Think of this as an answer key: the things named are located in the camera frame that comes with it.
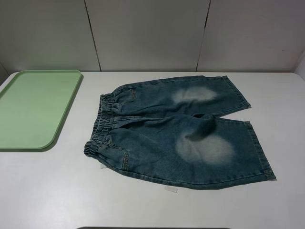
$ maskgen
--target green tray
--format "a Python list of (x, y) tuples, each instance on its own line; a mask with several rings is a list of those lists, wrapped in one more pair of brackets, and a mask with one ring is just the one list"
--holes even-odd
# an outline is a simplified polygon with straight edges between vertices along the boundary
[(81, 77), (77, 70), (16, 74), (0, 92), (0, 150), (49, 146)]

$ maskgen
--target elastic waistband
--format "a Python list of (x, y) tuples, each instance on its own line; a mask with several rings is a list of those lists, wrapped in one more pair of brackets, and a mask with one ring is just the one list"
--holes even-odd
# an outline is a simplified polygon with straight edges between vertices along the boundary
[(93, 125), (91, 139), (85, 145), (84, 153), (96, 158), (98, 148), (104, 143), (113, 121), (113, 94), (104, 94), (100, 98), (97, 118)]

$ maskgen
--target stitching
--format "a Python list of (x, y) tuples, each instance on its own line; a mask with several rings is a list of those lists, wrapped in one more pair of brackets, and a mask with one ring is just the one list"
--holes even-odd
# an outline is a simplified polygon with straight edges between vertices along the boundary
[(118, 119), (118, 120), (114, 120), (114, 121), (125, 121), (125, 120), (133, 120), (133, 119), (140, 119), (140, 120), (147, 120), (147, 121), (153, 121), (153, 120), (160, 120), (163, 118), (128, 118), (128, 119)]
[(122, 165), (122, 171), (127, 171), (128, 169), (128, 159), (129, 159), (129, 153), (127, 150), (119, 147), (119, 146), (115, 146), (113, 142), (104, 142), (104, 144), (112, 146), (113, 148), (119, 149), (124, 153), (124, 160), (123, 160), (123, 165)]
[(261, 155), (260, 155), (260, 153), (258, 152), (258, 149), (257, 149), (257, 147), (256, 147), (256, 145), (255, 145), (255, 142), (254, 142), (252, 133), (250, 132), (251, 127), (247, 124), (247, 122), (245, 122), (244, 125), (247, 127), (247, 130), (248, 130), (248, 133), (249, 133), (249, 135), (250, 135), (250, 138), (251, 138), (251, 140), (252, 140), (252, 142), (253, 142), (253, 145), (254, 145), (256, 154), (258, 155), (258, 159), (259, 159), (259, 162), (260, 162), (260, 164), (261, 164), (261, 167), (262, 167), (262, 169), (265, 171), (265, 169), (264, 169), (264, 167), (263, 167)]
[[(216, 77), (205, 77), (205, 78), (203, 78), (203, 79), (190, 79), (190, 80), (172, 80), (172, 81), (161, 81), (161, 82), (156, 82), (156, 83), (154, 83), (154, 84), (148, 84), (148, 85), (146, 85), (146, 84), (144, 84), (144, 85), (139, 85), (139, 86), (137, 86), (137, 87), (131, 87), (131, 88), (138, 88), (138, 87), (143, 87), (143, 86), (154, 86), (154, 85), (156, 85), (156, 84), (158, 84), (158, 83), (172, 83), (172, 82), (176, 82), (176, 81), (196, 81), (196, 80), (217, 80), (217, 79), (219, 79), (219, 77), (222, 77), (222, 76), (216, 76)], [(130, 84), (126, 84), (126, 85), (124, 85), (124, 88), (120, 88), (119, 90), (115, 90), (114, 92), (118, 92), (118, 91), (121, 91), (121, 90), (124, 90), (124, 89), (130, 89), (130, 88), (128, 88), (127, 86), (128, 85), (130, 85)]]
[(135, 89), (132, 88), (132, 99), (134, 99), (134, 98), (135, 98)]
[(228, 78), (228, 76), (224, 76), (223, 81), (228, 85), (228, 87), (234, 92), (234, 94), (236, 95), (236, 97), (238, 98), (240, 105), (241, 106), (246, 106), (246, 105), (250, 105), (248, 103), (248, 101), (244, 98), (243, 94), (237, 89), (237, 87), (235, 87), (235, 85), (231, 82), (231, 80)]
[(230, 110), (227, 110), (227, 111), (221, 112), (221, 113), (216, 113), (216, 114), (214, 114), (214, 115), (221, 115), (221, 114), (223, 114), (223, 113), (227, 113), (227, 112), (230, 112), (230, 111), (236, 110), (236, 109), (241, 108), (241, 107), (244, 107), (244, 106), (245, 106), (245, 105), (241, 105), (241, 106), (239, 106), (239, 107), (236, 107), (236, 108), (233, 108), (233, 109), (230, 109)]
[(253, 176), (242, 177), (242, 178), (237, 178), (237, 179), (232, 179), (232, 180), (227, 180), (227, 181), (222, 181), (222, 182), (205, 183), (205, 184), (192, 184), (192, 183), (186, 183), (186, 182), (178, 182), (178, 181), (164, 180), (164, 179), (161, 179), (161, 178), (155, 178), (155, 177), (150, 177), (150, 176), (147, 176), (147, 175), (143, 175), (143, 174), (141, 174), (141, 173), (135, 173), (135, 172), (124, 171), (124, 170), (121, 170), (121, 169), (118, 169), (118, 168), (116, 168), (116, 169), (119, 170), (119, 171), (122, 171), (122, 172), (127, 172), (127, 173), (129, 173), (129, 174), (136, 174), (136, 175), (140, 175), (140, 176), (143, 176), (143, 177), (148, 177), (148, 178), (152, 178), (152, 179), (157, 179), (157, 180), (161, 180), (161, 181), (165, 181), (165, 182), (180, 183), (180, 184), (188, 184), (188, 185), (193, 185), (193, 186), (221, 184), (221, 183), (231, 182), (231, 181), (235, 181), (235, 180), (241, 180), (241, 179), (247, 179), (247, 178), (251, 178), (251, 177), (257, 177), (257, 176), (261, 176), (261, 175), (266, 175), (265, 173), (261, 173), (261, 174), (257, 174), (257, 175), (253, 175)]
[(215, 120), (222, 121), (222, 122), (229, 122), (229, 123), (245, 123), (244, 121), (229, 120), (229, 119), (219, 118), (219, 117), (215, 117)]

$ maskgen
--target white tag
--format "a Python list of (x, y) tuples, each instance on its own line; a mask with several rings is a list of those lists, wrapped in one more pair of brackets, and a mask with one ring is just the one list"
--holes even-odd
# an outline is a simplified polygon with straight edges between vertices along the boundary
[(101, 164), (101, 169), (102, 169), (102, 168), (107, 168), (107, 166), (104, 165), (104, 164)]
[(165, 186), (164, 189), (167, 191), (170, 191), (170, 192), (174, 192), (174, 193), (176, 193), (178, 191), (177, 188), (171, 187), (171, 186)]

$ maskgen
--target hem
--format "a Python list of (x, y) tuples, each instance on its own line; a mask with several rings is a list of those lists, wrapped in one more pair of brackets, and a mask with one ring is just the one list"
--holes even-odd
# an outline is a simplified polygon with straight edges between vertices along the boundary
[(97, 157), (97, 149), (105, 142), (113, 123), (113, 94), (104, 94), (100, 98), (97, 118), (93, 125), (91, 139), (85, 144), (86, 156)]
[(243, 94), (235, 87), (235, 85), (232, 83), (232, 81), (228, 78), (228, 76), (223, 76), (222, 79), (227, 83), (227, 85), (234, 91), (236, 96), (238, 97), (241, 106), (244, 107), (244, 109), (251, 107), (251, 105), (248, 103), (248, 101), (245, 99)]
[(261, 166), (262, 166), (262, 169), (264, 171), (264, 175), (266, 176), (267, 180), (274, 180), (276, 179), (276, 176), (275, 174), (273, 173), (273, 170), (271, 169), (271, 166), (265, 156), (265, 153), (263, 151), (263, 148), (261, 146), (261, 144), (259, 143), (258, 141), (258, 138), (256, 136), (256, 133), (252, 127), (252, 125), (250, 124), (250, 122), (244, 122), (245, 125), (247, 126), (248, 128), (248, 132), (250, 134), (250, 137), (253, 141), (253, 144), (254, 144), (254, 147), (256, 149), (256, 152), (258, 154), (258, 157), (259, 157), (259, 160), (261, 162)]
[(216, 114), (213, 114), (213, 115), (216, 116), (216, 117), (225, 116), (225, 115), (232, 114), (232, 113), (235, 113), (237, 111), (242, 111), (242, 110), (245, 110), (245, 109), (248, 109), (248, 108), (251, 108), (249, 103), (247, 103), (245, 105), (242, 105), (242, 106), (239, 106), (237, 108), (233, 108), (231, 110), (224, 111), (224, 112), (221, 112), (221, 113), (216, 113)]
[(260, 182), (260, 181), (271, 180), (271, 179), (267, 178), (266, 174), (262, 173), (262, 174), (258, 174), (258, 175), (253, 175), (253, 176), (249, 176), (249, 177), (241, 177), (241, 178), (222, 181), (222, 182), (206, 183), (206, 184), (191, 184), (191, 183), (185, 183), (185, 182), (179, 182), (179, 181), (164, 180), (164, 179), (160, 179), (160, 178), (143, 175), (140, 173), (134, 173), (134, 172), (118, 169), (118, 168), (110, 165), (107, 161), (105, 161), (100, 156), (97, 157), (97, 160), (99, 162), (101, 162), (103, 165), (107, 166), (109, 169), (111, 169), (121, 175), (127, 176), (127, 177), (144, 180), (144, 181), (149, 181), (149, 182), (153, 182), (153, 183), (161, 184), (161, 185), (185, 187), (185, 188), (198, 189), (198, 190), (222, 189), (222, 188), (227, 188), (227, 187), (232, 187), (232, 186), (237, 186), (237, 185), (245, 185), (245, 184), (250, 184), (250, 183), (255, 183), (255, 182)]

